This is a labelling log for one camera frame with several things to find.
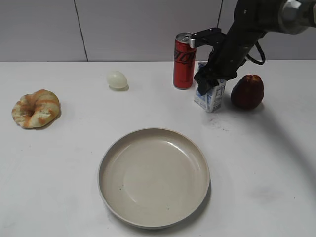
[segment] red can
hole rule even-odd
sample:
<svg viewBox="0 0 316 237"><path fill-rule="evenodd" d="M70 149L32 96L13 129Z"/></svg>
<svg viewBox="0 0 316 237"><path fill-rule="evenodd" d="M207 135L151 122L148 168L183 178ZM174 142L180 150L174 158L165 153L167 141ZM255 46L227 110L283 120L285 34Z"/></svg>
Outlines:
<svg viewBox="0 0 316 237"><path fill-rule="evenodd" d="M193 83L195 48L189 46L191 33L180 33L176 36L173 60L173 85L178 89L188 89Z"/></svg>

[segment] beige plate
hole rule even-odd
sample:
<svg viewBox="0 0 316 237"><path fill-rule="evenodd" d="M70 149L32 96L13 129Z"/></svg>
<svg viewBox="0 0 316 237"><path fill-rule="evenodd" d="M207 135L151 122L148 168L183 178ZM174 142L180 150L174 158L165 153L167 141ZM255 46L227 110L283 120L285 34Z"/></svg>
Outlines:
<svg viewBox="0 0 316 237"><path fill-rule="evenodd" d="M210 184L207 161L179 133L149 128L119 139L99 167L106 206L125 222L145 229L173 225L202 203Z"/></svg>

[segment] bagel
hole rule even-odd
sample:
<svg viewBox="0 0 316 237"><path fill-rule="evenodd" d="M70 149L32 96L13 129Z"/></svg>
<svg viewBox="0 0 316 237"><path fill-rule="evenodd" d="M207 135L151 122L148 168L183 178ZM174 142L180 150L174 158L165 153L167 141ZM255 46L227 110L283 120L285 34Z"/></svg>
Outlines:
<svg viewBox="0 0 316 237"><path fill-rule="evenodd" d="M59 111L58 97L51 91L39 90L22 96L12 109L12 117L22 128L43 127L56 118Z"/></svg>

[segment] white egg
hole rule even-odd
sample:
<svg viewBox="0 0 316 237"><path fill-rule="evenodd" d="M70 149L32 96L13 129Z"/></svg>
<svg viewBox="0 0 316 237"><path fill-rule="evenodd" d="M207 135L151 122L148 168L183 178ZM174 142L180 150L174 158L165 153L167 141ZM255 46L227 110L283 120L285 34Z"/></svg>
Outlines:
<svg viewBox="0 0 316 237"><path fill-rule="evenodd" d="M107 82L110 88L123 89L127 87L127 79L119 71L111 71L107 74Z"/></svg>

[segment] white carton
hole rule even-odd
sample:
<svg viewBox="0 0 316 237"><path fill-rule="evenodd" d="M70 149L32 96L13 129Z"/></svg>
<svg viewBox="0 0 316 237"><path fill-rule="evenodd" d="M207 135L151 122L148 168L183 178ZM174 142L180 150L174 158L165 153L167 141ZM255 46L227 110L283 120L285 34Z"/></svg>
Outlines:
<svg viewBox="0 0 316 237"><path fill-rule="evenodd" d="M205 62L198 63L198 70L206 65ZM211 113L219 109L222 105L223 94L225 91L226 80L218 79L219 85L210 89L205 95L198 92L198 85L196 86L196 93L194 101L197 102L206 112Z"/></svg>

